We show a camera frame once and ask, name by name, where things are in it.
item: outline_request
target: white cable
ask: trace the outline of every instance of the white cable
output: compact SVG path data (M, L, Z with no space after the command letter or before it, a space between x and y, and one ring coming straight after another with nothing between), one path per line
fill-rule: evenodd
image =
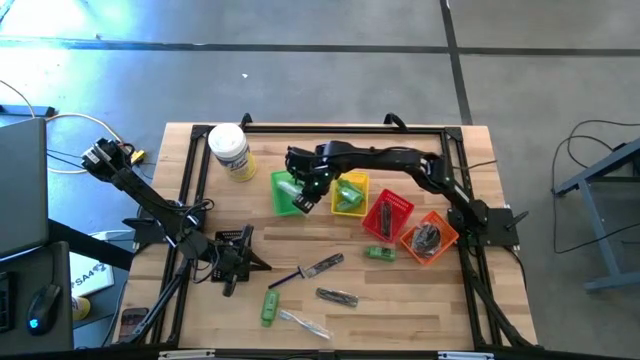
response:
M36 113L33 111L33 106L31 106L31 103L29 103L29 100L27 100L27 98L22 95L22 93L20 91L18 91L16 88L14 88L13 86L7 84L5 81L0 80L0 83L4 84L6 87L8 87L9 89L13 90L16 94L20 95L20 97L24 100L25 103L27 103L27 106L29 107L29 111L31 112L31 118L35 118L36 117ZM50 118L46 118L44 119L46 122L49 122L51 120L55 120L55 119L59 119L62 117L72 117L72 116L76 116L76 117L81 117L81 118L85 118L87 120L91 120L99 125L101 125L102 127L104 127L116 140L118 140L120 143L123 143L124 141L122 141L122 139L120 138L120 136L118 136L118 134L116 134L115 131L113 131L109 125L107 125L104 121L102 120L98 120L96 118L94 118L93 116L89 116L89 115L85 115L85 114L78 114L78 113L68 113L68 114L58 114L58 115L54 115ZM50 167L47 167L47 170L51 171L52 173L56 173L56 174L84 174L87 172L87 170L58 170L58 169L52 169Z

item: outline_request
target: white jar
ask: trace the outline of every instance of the white jar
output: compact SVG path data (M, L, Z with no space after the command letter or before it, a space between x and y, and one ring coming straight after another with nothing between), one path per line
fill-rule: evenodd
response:
M247 181L256 173L256 162L242 129L232 123L217 125L209 133L209 147L234 181Z

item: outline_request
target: orange basket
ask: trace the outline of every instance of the orange basket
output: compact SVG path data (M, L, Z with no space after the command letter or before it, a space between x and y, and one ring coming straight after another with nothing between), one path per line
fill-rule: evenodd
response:
M428 259L425 259L413 252L413 249L411 248L411 242L413 241L413 233L416 231L417 226L412 227L411 229L409 229L409 231L404 233L404 235L400 237L400 243L402 243L402 245L407 248L407 251L409 251L409 253L413 255L413 257L416 258L418 262L420 262L420 264L429 265L440 255L442 255L442 253L445 252L445 250L447 250L449 246L451 246L454 242L456 242L456 240L458 240L458 233L453 230L453 228L435 211L432 211L428 213L427 216L423 217L422 220L420 220L420 224L423 223L430 223L440 231L440 250L438 250L437 253L433 254L433 256L429 257Z

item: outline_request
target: wooden tabletop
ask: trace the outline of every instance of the wooden tabletop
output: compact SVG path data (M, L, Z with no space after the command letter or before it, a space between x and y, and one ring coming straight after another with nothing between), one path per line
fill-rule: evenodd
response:
M153 179L153 188L167 199L177 199L193 124L167 124ZM484 126L462 127L470 165L494 159L489 131ZM258 170L248 182L236 183L212 157L205 197L216 205L207 214L205 232L255 226L253 250L272 271L252 272L249 282L238 283L232 297L222 296L222 286L208 281L189 284L180 347L435 350L472 349L462 274L454 247L428 267L416 262L400 245L394 263L366 258L367 246L381 245L362 228L360 218L330 213L326 196L308 216L277 217L273 212L270 174L284 170L287 146L313 150L327 140L343 140L354 146L378 148L408 146L440 152L437 137L427 135L354 134L249 134ZM189 199L193 198L201 156L196 156ZM444 215L449 202L420 189L406 174L367 171L369 204L383 189L390 189L415 204L405 229L431 210ZM497 167L470 170L476 198L489 206L504 205ZM136 256L122 308L151 307L157 300L166 256L166 245L154 245ZM342 252L342 264L312 279L295 279L278 288L280 309L321 324L333 332L324 340L298 324L276 319L263 328L260 312L267 285L321 259ZM522 335L535 343L520 268L501 248L487 248L494 297ZM342 290L360 298L357 308L328 303L315 296L319 286ZM173 314L173 299L168 314ZM480 305L483 333L489 338L486 313ZM167 316L163 335L169 331Z

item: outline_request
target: small green box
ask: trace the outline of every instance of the small green box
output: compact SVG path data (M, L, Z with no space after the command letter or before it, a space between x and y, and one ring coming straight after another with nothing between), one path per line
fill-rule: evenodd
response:
M287 171L276 171L271 173L271 194L273 194L273 211L278 216L302 215L295 205L293 197L278 187L279 181L293 183L293 176Z

